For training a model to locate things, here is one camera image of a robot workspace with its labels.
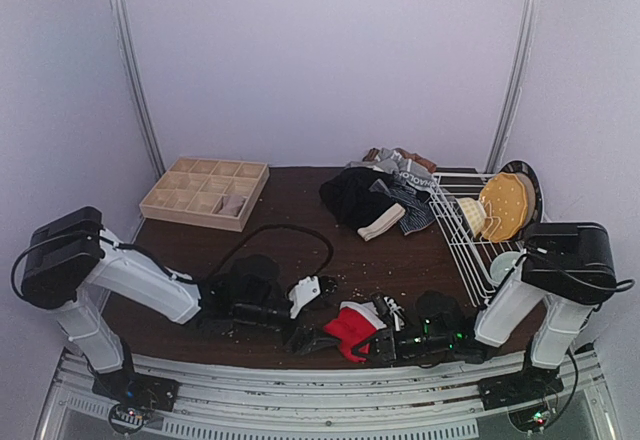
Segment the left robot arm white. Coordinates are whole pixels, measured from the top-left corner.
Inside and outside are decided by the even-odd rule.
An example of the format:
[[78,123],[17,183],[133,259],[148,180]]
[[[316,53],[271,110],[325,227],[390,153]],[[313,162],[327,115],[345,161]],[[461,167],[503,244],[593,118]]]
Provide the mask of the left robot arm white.
[[206,336],[237,324],[296,334],[300,315],[331,296],[337,282],[322,269],[279,284],[280,267],[260,254],[236,259],[234,246],[203,278],[171,269],[149,250],[121,241],[86,206],[36,229],[13,261],[10,285],[21,301],[51,312],[69,342],[103,383],[133,382],[136,372],[126,341],[116,335],[89,288],[115,293],[170,322]]

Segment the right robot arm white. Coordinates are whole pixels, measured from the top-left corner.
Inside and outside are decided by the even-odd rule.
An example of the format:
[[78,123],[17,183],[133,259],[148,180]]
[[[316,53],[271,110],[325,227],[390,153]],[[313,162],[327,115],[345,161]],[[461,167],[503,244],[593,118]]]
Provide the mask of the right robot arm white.
[[617,290],[609,234],[593,222],[535,223],[523,240],[521,251],[493,260],[498,288],[475,317],[464,318],[453,298],[427,291],[418,302],[419,324],[378,330],[352,346],[351,354],[378,365],[408,364],[439,353],[483,363],[545,302],[528,358],[535,368],[556,369],[591,312]]

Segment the pink and white underwear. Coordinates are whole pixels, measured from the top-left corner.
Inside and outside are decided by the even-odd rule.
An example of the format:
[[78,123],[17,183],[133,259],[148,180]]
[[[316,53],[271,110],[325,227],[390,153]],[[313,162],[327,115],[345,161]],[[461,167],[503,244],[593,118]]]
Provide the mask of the pink and white underwear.
[[218,214],[231,217],[238,216],[245,204],[245,201],[246,198],[238,194],[223,196]]

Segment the red underwear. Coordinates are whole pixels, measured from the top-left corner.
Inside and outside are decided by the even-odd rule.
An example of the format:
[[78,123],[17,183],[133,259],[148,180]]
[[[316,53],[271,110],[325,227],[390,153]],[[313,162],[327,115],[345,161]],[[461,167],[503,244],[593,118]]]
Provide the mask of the red underwear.
[[366,359],[354,355],[352,349],[386,327],[372,302],[344,301],[340,304],[337,317],[328,322],[323,331],[340,341],[338,349],[347,360],[364,363]]

